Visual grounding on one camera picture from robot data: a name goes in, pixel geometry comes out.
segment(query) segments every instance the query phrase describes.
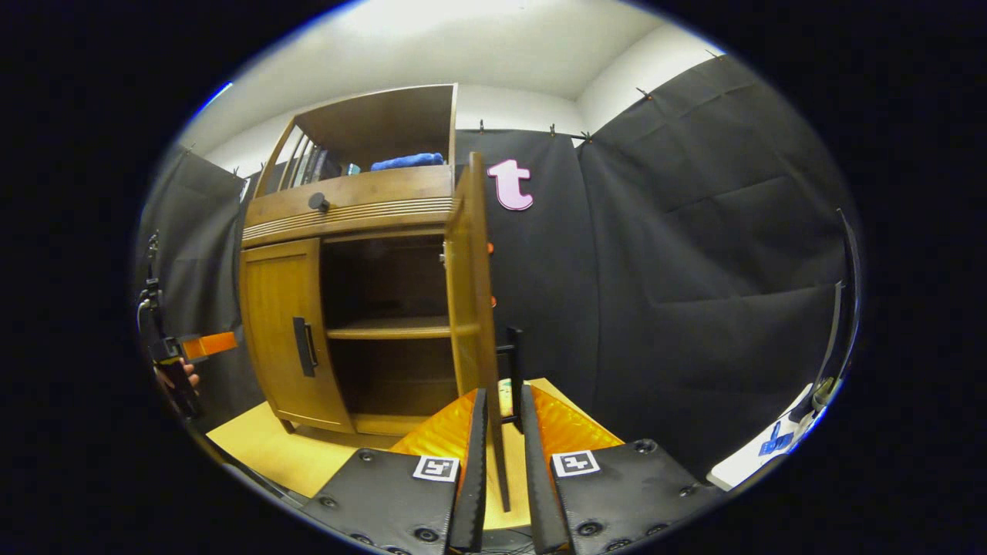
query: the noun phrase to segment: black door handle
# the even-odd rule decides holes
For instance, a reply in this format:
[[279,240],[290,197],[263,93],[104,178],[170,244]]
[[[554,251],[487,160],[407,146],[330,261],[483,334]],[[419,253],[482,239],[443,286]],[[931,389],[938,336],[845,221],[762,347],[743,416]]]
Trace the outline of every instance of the black door handle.
[[302,363],[302,373],[315,377],[315,367],[319,360],[315,356],[315,342],[312,341],[312,325],[299,316],[292,318],[295,329],[295,344],[298,346],[298,359]]

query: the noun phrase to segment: black fabric backdrop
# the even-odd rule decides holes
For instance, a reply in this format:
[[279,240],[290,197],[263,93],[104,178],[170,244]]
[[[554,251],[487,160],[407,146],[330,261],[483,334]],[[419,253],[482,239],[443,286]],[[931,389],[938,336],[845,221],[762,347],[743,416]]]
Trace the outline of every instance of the black fabric backdrop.
[[[705,476],[814,378],[845,274],[835,208],[858,216],[807,124],[730,58],[651,95],[578,148],[548,132],[457,131],[456,177],[471,151],[531,172],[521,211],[487,177],[497,341],[524,330],[523,376]],[[160,229],[172,334],[233,330],[243,345],[242,186],[181,149],[165,157],[138,254]],[[247,349],[199,372],[202,431],[264,400]]]

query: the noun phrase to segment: cabinet door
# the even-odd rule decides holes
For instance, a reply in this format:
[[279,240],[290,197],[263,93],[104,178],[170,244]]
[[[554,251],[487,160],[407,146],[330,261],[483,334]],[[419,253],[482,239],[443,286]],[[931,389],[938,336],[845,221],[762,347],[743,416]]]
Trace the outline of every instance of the cabinet door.
[[329,359],[319,239],[244,251],[240,308],[261,389],[281,419],[353,432]]
[[456,185],[453,212],[445,228],[446,290],[459,394],[488,388],[492,393],[487,403],[499,422],[484,183],[483,161],[479,153],[472,152],[470,165]]

